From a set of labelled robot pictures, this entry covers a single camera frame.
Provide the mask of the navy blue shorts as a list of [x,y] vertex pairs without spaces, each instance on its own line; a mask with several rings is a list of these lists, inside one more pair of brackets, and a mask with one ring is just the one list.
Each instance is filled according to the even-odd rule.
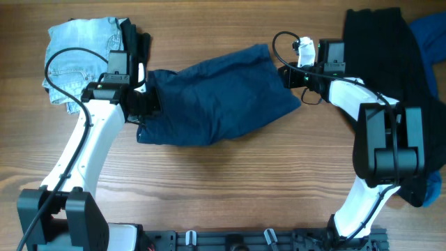
[[268,46],[254,45],[178,72],[153,70],[161,112],[137,130],[141,144],[207,146],[234,139],[301,105],[285,89]]

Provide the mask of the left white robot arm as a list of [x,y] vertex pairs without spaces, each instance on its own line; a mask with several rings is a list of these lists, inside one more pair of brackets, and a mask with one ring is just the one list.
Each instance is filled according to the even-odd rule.
[[18,250],[154,250],[139,224],[108,223],[95,201],[105,159],[131,115],[157,115],[155,90],[139,91],[139,62],[129,51],[109,53],[107,70],[75,102],[75,129],[53,170],[17,201],[23,230]]

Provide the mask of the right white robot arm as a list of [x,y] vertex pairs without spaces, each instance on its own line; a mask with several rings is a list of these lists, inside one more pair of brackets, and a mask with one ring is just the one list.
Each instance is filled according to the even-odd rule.
[[315,45],[297,37],[292,48],[298,60],[279,70],[285,87],[314,91],[356,122],[355,181],[328,226],[332,246],[353,247],[368,239],[373,221],[402,183],[424,171],[422,111],[347,75],[342,40]]

